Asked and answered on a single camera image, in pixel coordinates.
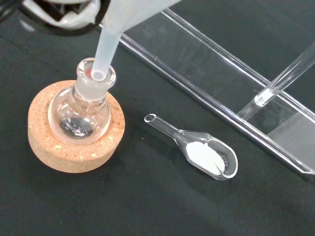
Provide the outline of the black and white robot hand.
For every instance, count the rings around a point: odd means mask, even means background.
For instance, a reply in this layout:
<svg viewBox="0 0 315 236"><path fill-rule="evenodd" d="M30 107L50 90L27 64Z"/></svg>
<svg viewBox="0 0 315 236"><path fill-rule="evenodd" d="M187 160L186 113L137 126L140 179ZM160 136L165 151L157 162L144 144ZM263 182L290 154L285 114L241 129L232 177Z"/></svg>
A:
<svg viewBox="0 0 315 236"><path fill-rule="evenodd" d="M98 27L109 5L109 0L2 0L0 22L16 14L30 32L81 36Z"/></svg>

